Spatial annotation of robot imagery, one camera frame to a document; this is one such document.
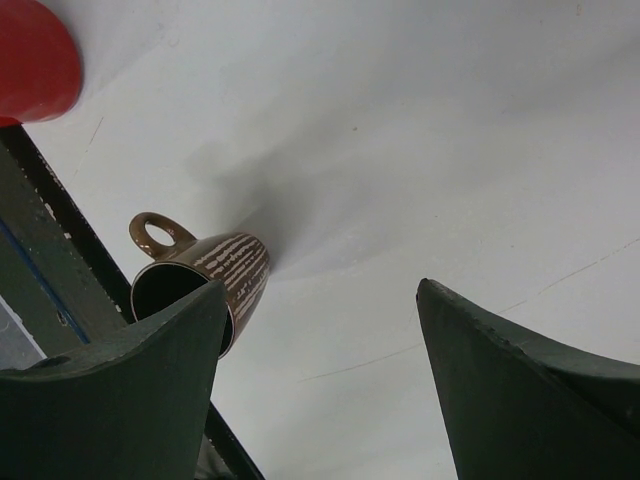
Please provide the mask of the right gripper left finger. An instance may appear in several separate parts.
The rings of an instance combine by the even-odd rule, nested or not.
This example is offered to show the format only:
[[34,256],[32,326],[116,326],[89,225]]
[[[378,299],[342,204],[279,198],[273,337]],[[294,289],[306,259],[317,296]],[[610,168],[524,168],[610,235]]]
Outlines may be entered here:
[[105,339],[1,374],[5,479],[191,479],[226,320],[199,287]]

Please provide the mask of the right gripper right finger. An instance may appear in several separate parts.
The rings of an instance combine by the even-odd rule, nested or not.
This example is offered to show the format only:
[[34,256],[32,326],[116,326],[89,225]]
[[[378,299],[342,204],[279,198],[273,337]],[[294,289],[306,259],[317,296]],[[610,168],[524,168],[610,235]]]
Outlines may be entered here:
[[417,308],[460,479],[636,479],[639,367],[423,279]]

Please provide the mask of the brown speckled mug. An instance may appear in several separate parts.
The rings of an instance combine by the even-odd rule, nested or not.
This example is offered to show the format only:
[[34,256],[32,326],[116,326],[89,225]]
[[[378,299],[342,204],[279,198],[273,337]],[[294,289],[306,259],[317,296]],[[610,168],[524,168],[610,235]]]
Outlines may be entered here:
[[143,320],[206,283],[219,281],[227,309],[219,356],[226,356],[266,289],[271,266],[267,247],[243,232],[198,239],[174,220],[154,212],[134,216],[129,234],[153,260],[131,286],[134,318]]

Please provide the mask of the red mug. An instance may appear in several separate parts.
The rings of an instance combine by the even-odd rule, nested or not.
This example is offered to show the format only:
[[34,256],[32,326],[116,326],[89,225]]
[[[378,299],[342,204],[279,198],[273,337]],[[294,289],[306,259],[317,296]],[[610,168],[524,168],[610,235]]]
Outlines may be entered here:
[[82,84],[80,54],[63,22],[38,1],[3,1],[1,126],[65,114]]

